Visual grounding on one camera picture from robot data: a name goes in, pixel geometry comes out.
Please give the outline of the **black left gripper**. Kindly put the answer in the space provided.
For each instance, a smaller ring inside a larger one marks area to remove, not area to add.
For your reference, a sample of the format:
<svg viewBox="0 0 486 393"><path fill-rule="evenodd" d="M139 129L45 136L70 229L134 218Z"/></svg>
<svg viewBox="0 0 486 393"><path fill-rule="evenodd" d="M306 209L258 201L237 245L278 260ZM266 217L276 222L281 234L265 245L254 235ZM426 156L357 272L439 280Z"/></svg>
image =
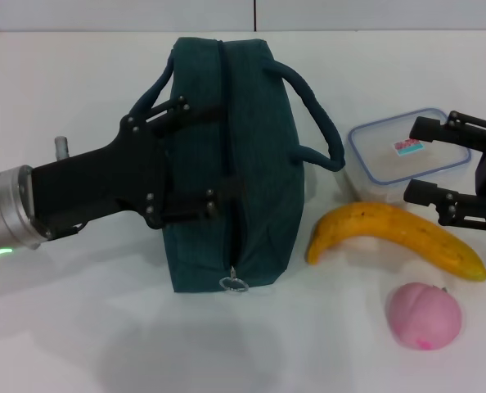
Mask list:
<svg viewBox="0 0 486 393"><path fill-rule="evenodd" d="M125 116L107 146L33 169L36 222L48 237L62 238L126 210L153 229L219 217L245 195L243 180L228 177L199 191L165 191L164 137L225 115L224 106L195 107L180 96L152 107L146 120Z"/></svg>

